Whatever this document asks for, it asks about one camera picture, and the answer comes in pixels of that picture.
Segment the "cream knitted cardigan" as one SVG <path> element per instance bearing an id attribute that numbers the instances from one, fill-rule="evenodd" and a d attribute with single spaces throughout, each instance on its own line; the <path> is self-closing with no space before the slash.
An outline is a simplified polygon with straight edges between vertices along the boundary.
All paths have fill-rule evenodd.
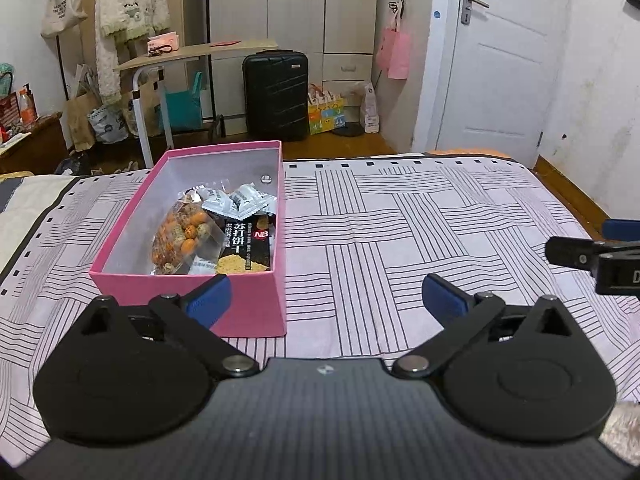
<path id="1" fill-rule="evenodd" d="M 105 104 L 122 98 L 118 65 L 118 47 L 131 40 L 155 36 L 168 29 L 170 14 L 167 0 L 96 0 L 96 74 L 99 95 Z"/>

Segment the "pink paper bag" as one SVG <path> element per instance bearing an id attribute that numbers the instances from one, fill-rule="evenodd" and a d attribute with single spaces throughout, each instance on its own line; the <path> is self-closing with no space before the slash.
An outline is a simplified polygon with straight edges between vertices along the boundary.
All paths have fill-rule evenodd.
<path id="1" fill-rule="evenodd" d="M 376 66 L 391 80 L 407 80 L 410 70 L 410 52 L 410 35 L 385 27 L 375 57 Z"/>

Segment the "clear bag of round snacks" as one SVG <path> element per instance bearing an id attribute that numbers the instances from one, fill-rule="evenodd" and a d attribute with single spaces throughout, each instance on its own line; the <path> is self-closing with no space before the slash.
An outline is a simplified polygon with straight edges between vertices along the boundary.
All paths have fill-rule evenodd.
<path id="1" fill-rule="evenodd" d="M 197 190 L 182 194 L 171 206 L 151 244 L 152 275 L 213 275 L 224 232 L 203 209 Z"/>

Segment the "black suitcase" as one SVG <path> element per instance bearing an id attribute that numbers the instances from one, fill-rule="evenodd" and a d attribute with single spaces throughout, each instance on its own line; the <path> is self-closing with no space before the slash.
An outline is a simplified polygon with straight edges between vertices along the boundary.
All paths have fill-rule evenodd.
<path id="1" fill-rule="evenodd" d="M 242 73 L 250 139 L 294 142 L 309 136 L 306 55 L 265 50 L 244 58 Z"/>

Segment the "white snack sachet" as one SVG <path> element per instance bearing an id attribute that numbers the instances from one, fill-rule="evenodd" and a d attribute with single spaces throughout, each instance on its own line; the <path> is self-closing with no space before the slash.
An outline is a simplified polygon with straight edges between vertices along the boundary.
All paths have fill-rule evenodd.
<path id="1" fill-rule="evenodd" d="M 199 188 L 198 195 L 202 199 L 202 209 L 209 214 L 227 219 L 236 218 L 236 213 L 238 212 L 236 205 L 223 190 L 218 190 L 218 188 Z"/>
<path id="2" fill-rule="evenodd" d="M 253 183 L 242 184 L 229 194 L 233 203 L 231 217 L 245 220 L 255 214 L 275 214 L 277 197 L 260 192 Z"/>

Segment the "white door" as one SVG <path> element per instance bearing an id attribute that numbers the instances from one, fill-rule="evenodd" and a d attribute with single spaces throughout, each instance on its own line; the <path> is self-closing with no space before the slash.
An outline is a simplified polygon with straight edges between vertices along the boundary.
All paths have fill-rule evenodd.
<path id="1" fill-rule="evenodd" d="M 437 146 L 538 155 L 564 46 L 568 0 L 458 0 Z"/>

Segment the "colourful cardboard box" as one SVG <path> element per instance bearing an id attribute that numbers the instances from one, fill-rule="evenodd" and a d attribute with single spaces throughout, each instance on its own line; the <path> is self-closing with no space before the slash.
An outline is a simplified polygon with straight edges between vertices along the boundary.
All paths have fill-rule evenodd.
<path id="1" fill-rule="evenodd" d="M 307 112 L 309 132 L 319 134 L 346 126 L 344 99 L 316 84 L 308 87 Z"/>

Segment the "brown paper bag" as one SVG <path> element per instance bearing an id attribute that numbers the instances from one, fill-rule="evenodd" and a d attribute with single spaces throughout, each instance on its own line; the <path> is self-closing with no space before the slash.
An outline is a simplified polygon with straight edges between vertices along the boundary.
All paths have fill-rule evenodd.
<path id="1" fill-rule="evenodd" d="M 66 102 L 67 127 L 76 152 L 88 151 L 96 144 L 89 115 L 100 106 L 100 100 L 91 91 Z"/>

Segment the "black cracker packet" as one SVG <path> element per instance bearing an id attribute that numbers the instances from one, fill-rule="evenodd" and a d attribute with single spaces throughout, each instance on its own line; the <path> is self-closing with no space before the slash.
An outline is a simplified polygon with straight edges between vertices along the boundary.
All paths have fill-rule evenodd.
<path id="1" fill-rule="evenodd" d="M 226 220 L 216 272 L 231 275 L 270 271 L 274 220 L 272 214 Z"/>

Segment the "striped bed sheet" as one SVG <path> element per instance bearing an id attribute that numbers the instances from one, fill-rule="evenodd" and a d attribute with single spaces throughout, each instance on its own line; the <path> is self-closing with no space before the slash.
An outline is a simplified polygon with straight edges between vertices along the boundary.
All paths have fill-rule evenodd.
<path id="1" fill-rule="evenodd" d="M 96 296 L 91 263 L 145 177 L 1 185 L 1 454 L 13 465 L 48 440 L 32 382 Z M 237 339 L 255 360 L 396 358 L 438 331 L 421 295 L 435 273 L 510 304 L 560 297 L 618 395 L 638 400 L 638 301 L 600 296 L 588 273 L 548 263 L 549 238 L 584 229 L 523 166 L 486 157 L 294 162 L 284 194 L 288 332 Z"/>

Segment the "brown wooden nightstand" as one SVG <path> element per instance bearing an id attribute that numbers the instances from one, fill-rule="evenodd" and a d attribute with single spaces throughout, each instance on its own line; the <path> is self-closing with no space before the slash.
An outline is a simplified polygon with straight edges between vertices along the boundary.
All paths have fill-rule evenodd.
<path id="1" fill-rule="evenodd" d="M 54 174 L 58 164 L 70 154 L 64 139 L 61 117 L 61 113 L 55 113 L 40 118 L 21 139 L 2 148 L 1 173 L 28 171 L 36 176 Z"/>

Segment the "wooden folding side table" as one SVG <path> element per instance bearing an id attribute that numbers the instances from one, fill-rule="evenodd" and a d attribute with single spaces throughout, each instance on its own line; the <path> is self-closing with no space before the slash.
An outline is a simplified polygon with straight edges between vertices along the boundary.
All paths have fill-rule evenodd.
<path id="1" fill-rule="evenodd" d="M 277 50 L 278 44 L 273 39 L 243 40 L 237 42 L 217 42 L 216 44 L 194 44 L 194 46 L 183 46 L 178 50 L 160 55 L 141 55 L 115 67 L 116 73 L 128 72 L 132 70 L 132 106 L 134 107 L 134 117 L 136 118 L 138 139 L 141 146 L 143 160 L 146 169 L 152 169 L 155 165 L 149 133 L 146 130 L 146 121 L 142 110 L 142 97 L 140 91 L 140 77 L 149 70 L 157 70 L 158 86 L 157 93 L 160 96 L 160 114 L 165 133 L 165 140 L 168 150 L 175 148 L 174 138 L 168 115 L 166 102 L 166 88 L 164 75 L 166 67 L 175 63 L 187 63 L 197 61 L 200 58 L 211 58 L 213 61 L 225 60 L 226 58 L 237 58 L 243 53 L 255 53 L 267 50 Z"/>

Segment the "canvas tote bag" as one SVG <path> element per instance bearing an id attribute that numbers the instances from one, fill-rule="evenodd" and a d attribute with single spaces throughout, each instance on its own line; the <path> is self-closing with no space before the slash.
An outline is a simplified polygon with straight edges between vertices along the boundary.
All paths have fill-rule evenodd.
<path id="1" fill-rule="evenodd" d="M 40 36 L 51 39 L 88 18 L 82 0 L 48 0 L 41 21 Z"/>

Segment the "teal shopping bag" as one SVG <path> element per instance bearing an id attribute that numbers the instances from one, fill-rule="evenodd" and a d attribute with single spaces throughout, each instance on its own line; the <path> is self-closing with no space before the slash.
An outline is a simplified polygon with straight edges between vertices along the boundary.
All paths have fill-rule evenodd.
<path id="1" fill-rule="evenodd" d="M 201 72 L 197 72 L 188 90 L 165 92 L 168 122 L 172 130 L 190 132 L 204 129 L 201 104 L 202 76 Z"/>

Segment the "white wardrobe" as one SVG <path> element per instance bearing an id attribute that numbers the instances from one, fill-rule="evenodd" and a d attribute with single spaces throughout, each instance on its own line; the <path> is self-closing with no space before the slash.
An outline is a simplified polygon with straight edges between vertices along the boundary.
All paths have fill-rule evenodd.
<path id="1" fill-rule="evenodd" d="M 208 0 L 213 41 L 273 40 L 308 58 L 309 80 L 342 92 L 372 72 L 376 0 Z"/>

